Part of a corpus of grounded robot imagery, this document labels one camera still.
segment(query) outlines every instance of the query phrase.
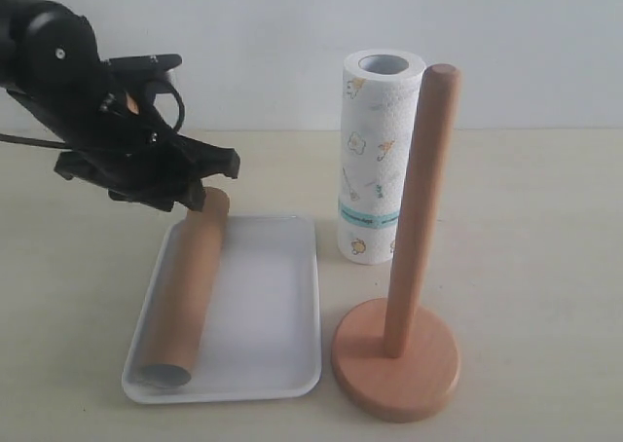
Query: round wooden base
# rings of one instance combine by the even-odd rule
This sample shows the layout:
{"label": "round wooden base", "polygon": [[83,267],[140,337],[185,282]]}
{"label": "round wooden base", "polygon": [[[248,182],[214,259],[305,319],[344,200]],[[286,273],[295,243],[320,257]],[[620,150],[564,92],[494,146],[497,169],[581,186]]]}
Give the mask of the round wooden base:
{"label": "round wooden base", "polygon": [[336,379],[355,404],[382,420],[410,423],[433,416],[457,387],[455,337],[437,315],[418,307],[407,351],[386,357],[386,304],[386,299],[365,302],[342,319],[332,346]]}

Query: white wall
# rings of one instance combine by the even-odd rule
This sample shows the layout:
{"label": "white wall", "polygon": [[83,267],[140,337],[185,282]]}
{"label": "white wall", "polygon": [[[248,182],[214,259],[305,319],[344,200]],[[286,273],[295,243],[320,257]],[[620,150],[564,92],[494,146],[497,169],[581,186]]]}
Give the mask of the white wall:
{"label": "white wall", "polygon": [[57,1],[102,56],[182,54],[189,128],[337,129],[342,60],[374,47],[462,68],[464,128],[623,127],[621,0]]}

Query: printed illustration on paper towel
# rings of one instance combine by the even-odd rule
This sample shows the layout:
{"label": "printed illustration on paper towel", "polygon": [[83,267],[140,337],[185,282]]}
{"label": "printed illustration on paper towel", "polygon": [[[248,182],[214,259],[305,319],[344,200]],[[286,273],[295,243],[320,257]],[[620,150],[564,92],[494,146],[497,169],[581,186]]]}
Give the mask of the printed illustration on paper towel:
{"label": "printed illustration on paper towel", "polygon": [[394,143],[395,143],[395,140],[389,140],[379,145],[379,150],[381,150],[381,153],[377,157],[377,162],[382,162],[385,159],[385,157],[387,156],[387,153],[389,153],[389,150],[391,150],[391,147],[393,147]]}
{"label": "printed illustration on paper towel", "polygon": [[350,200],[355,202],[359,200],[359,194],[357,194],[357,192],[352,189],[352,186],[350,185],[350,181],[348,180],[348,176],[347,176],[347,171],[342,168],[342,173],[344,174],[344,181],[347,184],[348,187],[348,194],[350,195]]}
{"label": "printed illustration on paper towel", "polygon": [[366,79],[351,79],[347,82],[347,96],[350,99],[354,99],[359,91],[363,88],[363,84],[366,83]]}
{"label": "printed illustration on paper towel", "polygon": [[363,151],[366,149],[366,141],[359,135],[359,132],[353,132],[348,138],[348,149],[357,155],[363,155]]}
{"label": "printed illustration on paper towel", "polygon": [[363,254],[366,251],[366,243],[360,238],[355,239],[350,245],[352,246],[353,255]]}

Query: wooden dowel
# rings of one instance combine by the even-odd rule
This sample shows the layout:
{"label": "wooden dowel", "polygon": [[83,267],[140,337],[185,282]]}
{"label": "wooden dowel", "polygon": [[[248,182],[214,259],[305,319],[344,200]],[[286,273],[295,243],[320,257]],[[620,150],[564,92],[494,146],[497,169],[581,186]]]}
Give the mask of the wooden dowel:
{"label": "wooden dowel", "polygon": [[385,352],[400,357],[409,346],[434,231],[443,168],[455,123],[460,71],[428,67],[420,100],[396,233],[385,314]]}

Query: teal stripe on paper towel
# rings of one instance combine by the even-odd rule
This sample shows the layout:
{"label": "teal stripe on paper towel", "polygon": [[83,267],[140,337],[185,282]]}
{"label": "teal stripe on paper towel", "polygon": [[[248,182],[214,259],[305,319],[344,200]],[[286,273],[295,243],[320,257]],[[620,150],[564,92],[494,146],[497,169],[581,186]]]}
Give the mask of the teal stripe on paper towel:
{"label": "teal stripe on paper towel", "polygon": [[340,215],[347,220],[350,224],[361,226],[363,228],[370,228],[373,230],[381,230],[389,226],[393,226],[398,223],[398,215],[400,210],[394,211],[388,215],[370,215],[367,213],[361,213],[348,208],[340,201]]}

